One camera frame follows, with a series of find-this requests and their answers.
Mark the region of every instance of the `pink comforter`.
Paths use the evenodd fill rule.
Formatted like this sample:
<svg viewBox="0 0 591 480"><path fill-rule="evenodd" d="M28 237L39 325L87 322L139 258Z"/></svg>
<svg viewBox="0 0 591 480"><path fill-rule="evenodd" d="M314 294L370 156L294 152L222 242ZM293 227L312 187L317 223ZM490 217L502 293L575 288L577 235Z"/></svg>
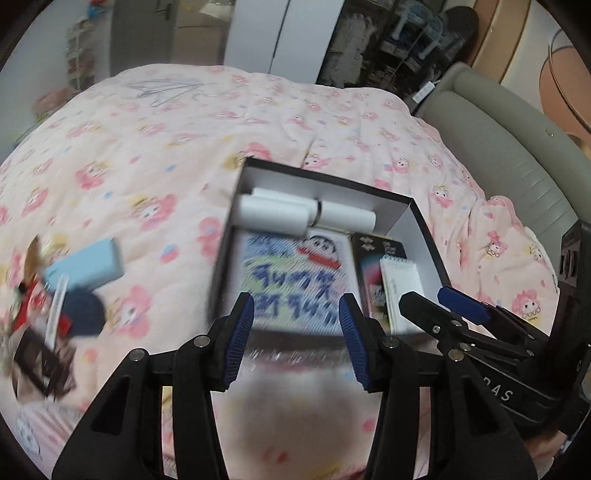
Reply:
<svg viewBox="0 0 591 480"><path fill-rule="evenodd" d="M456 288L549 331L558 295L540 244L396 96L224 67L128 70L74 98L0 166L0 317L37 234L59 246L56 258L115 237L125 261L125 275L97 292L103 332L76 342L72 393L22 404L0 379L2 415L47 475L130 349L174 349L206 330L209 278L248 155L412 196ZM363 469L379 397L350 367L286 372L246 361L214 402L231 478L322 480ZM163 436L172 458L170 417Z"/></svg>

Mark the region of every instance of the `lint roller refill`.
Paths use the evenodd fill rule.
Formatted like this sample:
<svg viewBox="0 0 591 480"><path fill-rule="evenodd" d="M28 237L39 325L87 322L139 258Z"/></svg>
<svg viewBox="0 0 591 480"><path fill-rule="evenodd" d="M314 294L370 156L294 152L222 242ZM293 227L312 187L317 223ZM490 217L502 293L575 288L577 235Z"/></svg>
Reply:
<svg viewBox="0 0 591 480"><path fill-rule="evenodd" d="M315 226L346 232L371 233L375 227L375 213L371 210L322 200L320 217Z"/></svg>
<svg viewBox="0 0 591 480"><path fill-rule="evenodd" d="M260 198L304 205L308 210L308 225L312 225L314 220L316 220L316 215L318 214L318 200L290 195L289 193L276 192L275 190L262 189L260 187L254 187L252 189L252 195Z"/></svg>
<svg viewBox="0 0 591 480"><path fill-rule="evenodd" d="M308 230L309 209L298 203L241 195L237 216L237 223L249 230L293 236L304 236Z"/></svg>

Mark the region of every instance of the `door handle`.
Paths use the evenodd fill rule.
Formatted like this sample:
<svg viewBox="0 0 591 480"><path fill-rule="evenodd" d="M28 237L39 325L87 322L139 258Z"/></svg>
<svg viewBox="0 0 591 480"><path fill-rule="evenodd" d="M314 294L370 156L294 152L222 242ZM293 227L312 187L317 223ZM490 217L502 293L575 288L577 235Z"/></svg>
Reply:
<svg viewBox="0 0 591 480"><path fill-rule="evenodd" d="M160 1L161 0L156 0L156 11L155 13L157 14L161 14L164 13L164 20L168 21L170 20L170 14L173 10L173 5L172 4L166 4L166 7L164 8L160 8Z"/></svg>

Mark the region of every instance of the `small notepad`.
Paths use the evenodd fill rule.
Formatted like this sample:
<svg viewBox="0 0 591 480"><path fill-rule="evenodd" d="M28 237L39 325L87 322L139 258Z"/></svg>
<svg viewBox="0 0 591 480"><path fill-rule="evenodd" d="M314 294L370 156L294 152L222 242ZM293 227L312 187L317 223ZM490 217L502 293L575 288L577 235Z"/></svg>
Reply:
<svg viewBox="0 0 591 480"><path fill-rule="evenodd" d="M409 291L424 296L417 266L406 258L384 255L379 261L386 292L386 304L392 335L410 335L423 330L407 320L400 313L398 302L400 297Z"/></svg>

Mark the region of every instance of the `wall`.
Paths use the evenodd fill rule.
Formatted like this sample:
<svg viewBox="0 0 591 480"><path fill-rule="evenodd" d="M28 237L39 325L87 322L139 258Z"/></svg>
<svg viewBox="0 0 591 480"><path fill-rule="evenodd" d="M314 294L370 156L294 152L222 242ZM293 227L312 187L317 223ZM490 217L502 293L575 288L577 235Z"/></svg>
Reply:
<svg viewBox="0 0 591 480"><path fill-rule="evenodd" d="M88 0L54 0L31 24L0 71L0 163L35 122L31 108L43 94L67 86L66 31L86 13ZM109 76L111 14L97 22L96 79Z"/></svg>
<svg viewBox="0 0 591 480"><path fill-rule="evenodd" d="M554 18L538 2L532 2L519 45L501 81L503 87L540 111L540 71L548 57L548 45L559 29Z"/></svg>

